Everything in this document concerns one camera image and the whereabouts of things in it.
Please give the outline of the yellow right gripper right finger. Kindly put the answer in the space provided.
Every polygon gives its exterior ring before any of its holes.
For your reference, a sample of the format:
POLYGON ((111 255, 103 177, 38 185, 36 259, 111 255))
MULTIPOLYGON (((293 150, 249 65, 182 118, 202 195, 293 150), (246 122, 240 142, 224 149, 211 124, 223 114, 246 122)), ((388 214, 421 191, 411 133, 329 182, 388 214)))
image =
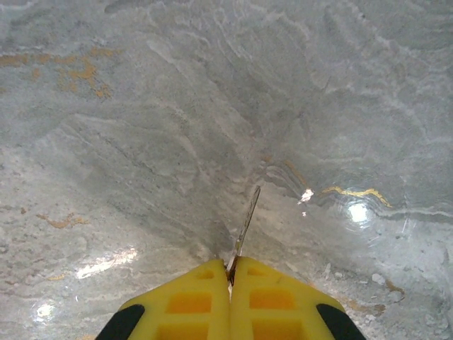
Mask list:
POLYGON ((238 259, 230 304, 231 339, 360 340, 333 297, 255 259, 238 259))

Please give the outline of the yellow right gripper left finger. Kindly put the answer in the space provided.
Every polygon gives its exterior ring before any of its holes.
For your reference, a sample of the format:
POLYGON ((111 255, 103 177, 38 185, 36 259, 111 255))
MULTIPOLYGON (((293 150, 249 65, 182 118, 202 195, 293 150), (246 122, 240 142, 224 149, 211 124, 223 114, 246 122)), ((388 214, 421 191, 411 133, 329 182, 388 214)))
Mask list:
POLYGON ((125 302, 97 339, 229 339, 222 260, 210 260, 125 302))

